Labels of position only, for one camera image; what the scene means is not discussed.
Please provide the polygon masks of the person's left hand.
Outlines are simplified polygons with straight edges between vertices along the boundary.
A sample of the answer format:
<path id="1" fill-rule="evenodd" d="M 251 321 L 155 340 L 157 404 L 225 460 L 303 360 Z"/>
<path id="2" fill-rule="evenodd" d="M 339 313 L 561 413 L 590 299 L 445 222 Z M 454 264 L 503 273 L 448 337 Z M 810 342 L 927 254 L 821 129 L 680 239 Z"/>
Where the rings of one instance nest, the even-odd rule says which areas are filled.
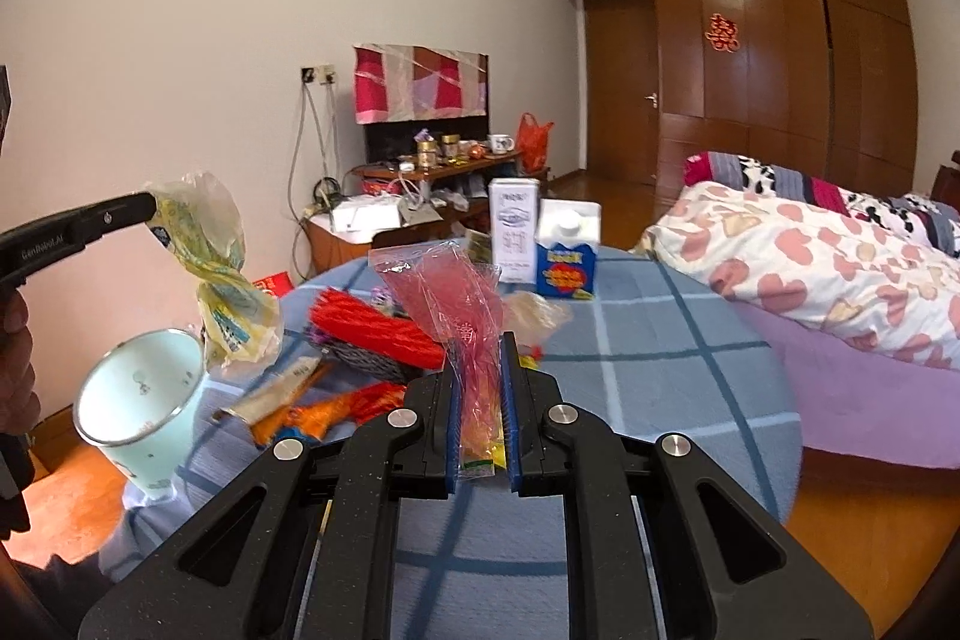
<path id="1" fill-rule="evenodd" d="M 20 292 L 2 296 L 2 344 L 0 344 L 0 431 L 25 435 L 39 420 L 41 401 L 34 390 L 32 336 L 29 312 Z"/>

